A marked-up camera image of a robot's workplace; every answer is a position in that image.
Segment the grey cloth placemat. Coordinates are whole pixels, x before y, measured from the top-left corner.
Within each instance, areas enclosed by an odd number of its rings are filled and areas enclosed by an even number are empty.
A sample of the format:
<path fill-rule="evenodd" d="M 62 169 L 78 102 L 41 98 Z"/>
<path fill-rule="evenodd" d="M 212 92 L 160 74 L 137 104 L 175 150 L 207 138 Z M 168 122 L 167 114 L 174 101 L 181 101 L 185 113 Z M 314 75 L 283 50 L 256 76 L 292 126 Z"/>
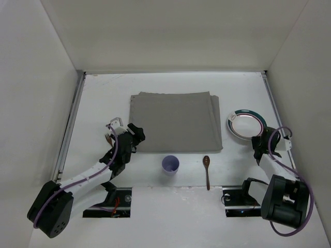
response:
<path fill-rule="evenodd" d="M 219 153 L 223 149 L 220 104 L 209 92 L 130 97 L 129 121 L 143 128 L 141 153 Z"/>

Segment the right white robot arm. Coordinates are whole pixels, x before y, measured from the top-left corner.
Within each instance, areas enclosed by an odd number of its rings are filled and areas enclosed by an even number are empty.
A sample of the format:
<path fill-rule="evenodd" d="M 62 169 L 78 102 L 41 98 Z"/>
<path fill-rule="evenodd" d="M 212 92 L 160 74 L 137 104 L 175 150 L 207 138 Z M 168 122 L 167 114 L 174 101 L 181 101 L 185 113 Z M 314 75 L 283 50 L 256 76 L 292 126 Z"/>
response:
<path fill-rule="evenodd" d="M 303 229 L 310 220 L 314 205 L 314 195 L 311 186 L 296 170 L 280 161 L 279 150 L 290 150 L 293 133 L 282 137 L 280 127 L 277 129 L 265 127 L 262 134 L 252 138 L 254 158 L 266 174 L 269 182 L 263 185 L 250 186 L 249 196 L 261 205 L 261 217 L 268 220 L 274 228 L 274 223 L 294 228 L 294 233 Z"/>

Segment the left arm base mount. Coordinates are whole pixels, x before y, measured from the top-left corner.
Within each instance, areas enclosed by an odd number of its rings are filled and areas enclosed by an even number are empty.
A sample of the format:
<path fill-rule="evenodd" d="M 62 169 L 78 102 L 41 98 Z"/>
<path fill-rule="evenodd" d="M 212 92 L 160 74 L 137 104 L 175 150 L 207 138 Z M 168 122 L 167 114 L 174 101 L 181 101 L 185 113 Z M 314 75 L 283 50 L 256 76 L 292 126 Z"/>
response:
<path fill-rule="evenodd" d="M 111 182 L 102 186 L 108 193 L 105 200 L 86 209 L 82 218 L 130 218 L 132 188 L 117 188 Z"/>

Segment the white plate green rim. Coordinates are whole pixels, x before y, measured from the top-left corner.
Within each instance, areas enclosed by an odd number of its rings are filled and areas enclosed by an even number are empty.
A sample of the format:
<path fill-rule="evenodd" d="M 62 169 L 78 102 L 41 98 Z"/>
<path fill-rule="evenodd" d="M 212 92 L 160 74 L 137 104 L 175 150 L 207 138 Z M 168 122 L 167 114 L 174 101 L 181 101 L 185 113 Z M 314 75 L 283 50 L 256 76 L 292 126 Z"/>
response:
<path fill-rule="evenodd" d="M 237 138 L 250 141 L 255 136 L 261 136 L 267 127 L 265 119 L 252 110 L 236 110 L 227 118 L 229 131 Z"/>

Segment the lavender plastic cup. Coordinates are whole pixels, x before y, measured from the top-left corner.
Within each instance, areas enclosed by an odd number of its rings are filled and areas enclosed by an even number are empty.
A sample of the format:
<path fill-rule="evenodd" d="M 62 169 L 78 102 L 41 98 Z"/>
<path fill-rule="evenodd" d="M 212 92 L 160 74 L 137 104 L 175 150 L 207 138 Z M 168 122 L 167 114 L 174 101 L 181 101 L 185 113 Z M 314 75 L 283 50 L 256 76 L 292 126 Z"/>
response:
<path fill-rule="evenodd" d="M 179 159 L 169 155 L 162 160 L 162 170 L 167 176 L 174 176 L 179 169 Z"/>

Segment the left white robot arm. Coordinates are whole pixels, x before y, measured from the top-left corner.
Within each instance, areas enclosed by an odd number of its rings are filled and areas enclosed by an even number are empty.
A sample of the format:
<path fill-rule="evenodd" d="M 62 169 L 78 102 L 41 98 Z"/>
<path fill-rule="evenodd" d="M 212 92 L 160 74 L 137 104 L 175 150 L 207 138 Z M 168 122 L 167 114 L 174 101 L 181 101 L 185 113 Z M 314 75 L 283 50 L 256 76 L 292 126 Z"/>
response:
<path fill-rule="evenodd" d="M 108 138 L 114 140 L 113 147 L 77 176 L 59 183 L 52 180 L 45 183 L 30 207 L 27 218 L 49 238 L 58 236 L 76 214 L 114 199 L 117 188 L 111 180 L 125 169 L 137 145 L 145 140 L 143 129 L 132 123 L 126 128 L 110 123 L 107 128 L 111 131 Z"/>

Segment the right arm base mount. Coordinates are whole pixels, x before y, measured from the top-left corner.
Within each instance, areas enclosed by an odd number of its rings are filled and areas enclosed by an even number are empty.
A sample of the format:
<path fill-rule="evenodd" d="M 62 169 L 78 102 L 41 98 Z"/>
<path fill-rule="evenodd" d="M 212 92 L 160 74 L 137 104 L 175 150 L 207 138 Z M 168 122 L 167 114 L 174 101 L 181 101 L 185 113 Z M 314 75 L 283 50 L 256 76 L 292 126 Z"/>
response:
<path fill-rule="evenodd" d="M 242 185 L 222 187 L 221 202 L 226 217 L 260 217 L 260 203 L 267 188 L 267 182 L 255 178 L 247 178 Z"/>

